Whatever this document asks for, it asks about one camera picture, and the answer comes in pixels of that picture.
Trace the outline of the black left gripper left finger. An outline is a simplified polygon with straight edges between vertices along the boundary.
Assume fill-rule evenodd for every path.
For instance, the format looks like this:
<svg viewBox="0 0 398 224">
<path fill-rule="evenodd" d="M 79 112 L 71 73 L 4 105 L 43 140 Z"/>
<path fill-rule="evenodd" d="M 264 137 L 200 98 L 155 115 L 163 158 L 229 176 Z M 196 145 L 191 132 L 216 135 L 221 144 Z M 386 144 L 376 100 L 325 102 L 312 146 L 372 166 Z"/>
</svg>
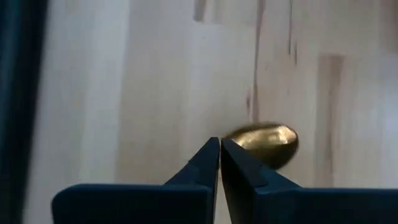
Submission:
<svg viewBox="0 0 398 224">
<path fill-rule="evenodd" d="M 162 185 L 78 184 L 52 200 L 54 224 L 214 224 L 220 142 L 210 138 Z"/>
</svg>

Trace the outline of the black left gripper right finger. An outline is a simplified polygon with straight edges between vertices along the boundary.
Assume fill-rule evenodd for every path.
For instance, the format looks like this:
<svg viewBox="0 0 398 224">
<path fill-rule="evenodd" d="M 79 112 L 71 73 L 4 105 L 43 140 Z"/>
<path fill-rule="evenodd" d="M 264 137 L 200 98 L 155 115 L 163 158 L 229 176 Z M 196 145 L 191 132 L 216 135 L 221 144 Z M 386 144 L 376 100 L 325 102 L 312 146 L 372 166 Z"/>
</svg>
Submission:
<svg viewBox="0 0 398 224">
<path fill-rule="evenodd" d="M 229 139 L 221 175 L 232 224 L 398 224 L 398 189 L 303 188 Z"/>
</svg>

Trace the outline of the green-handled gold spoon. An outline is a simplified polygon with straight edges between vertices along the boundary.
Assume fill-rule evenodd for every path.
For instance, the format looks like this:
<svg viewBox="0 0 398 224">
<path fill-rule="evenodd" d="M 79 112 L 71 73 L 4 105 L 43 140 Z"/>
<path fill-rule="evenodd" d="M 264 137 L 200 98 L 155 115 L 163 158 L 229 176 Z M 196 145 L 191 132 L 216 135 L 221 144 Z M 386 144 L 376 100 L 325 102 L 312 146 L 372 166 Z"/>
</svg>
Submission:
<svg viewBox="0 0 398 224">
<path fill-rule="evenodd" d="M 299 136 L 291 127 L 273 122 L 241 126 L 225 136 L 271 169 L 286 166 L 299 147 Z"/>
</svg>

